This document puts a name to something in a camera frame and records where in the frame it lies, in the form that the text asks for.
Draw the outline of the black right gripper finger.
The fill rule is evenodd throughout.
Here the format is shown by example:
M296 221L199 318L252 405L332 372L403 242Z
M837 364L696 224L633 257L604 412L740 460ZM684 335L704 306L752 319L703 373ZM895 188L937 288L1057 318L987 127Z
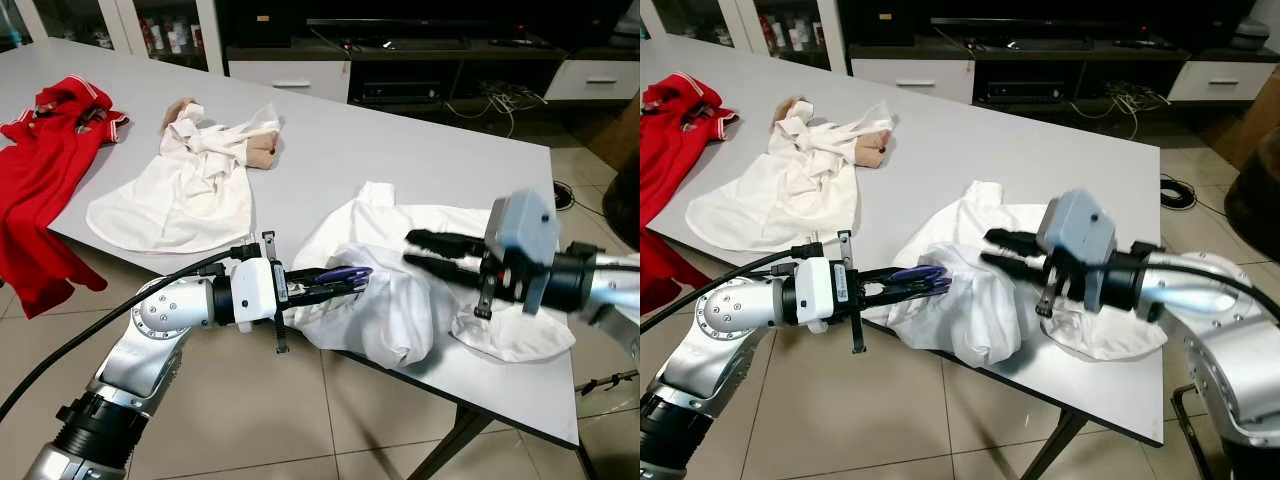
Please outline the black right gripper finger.
M1025 282L1041 288L1046 285L1047 271L1043 268L1030 265L1025 257L983 252L980 261L997 268L1016 282Z
M454 232L433 232L428 229L410 230L404 239L408 244L435 253L443 259L483 259L489 250L484 238Z
M1034 232L1024 230L1007 230L1004 228L995 228L987 230L984 239L996 246L1000 252L984 251L984 257L1043 257L1048 253L1038 243Z
M449 259L404 253L403 260L408 265L422 269L430 275L453 285L461 285L472 291L480 291L483 287L483 276L477 270L467 269Z

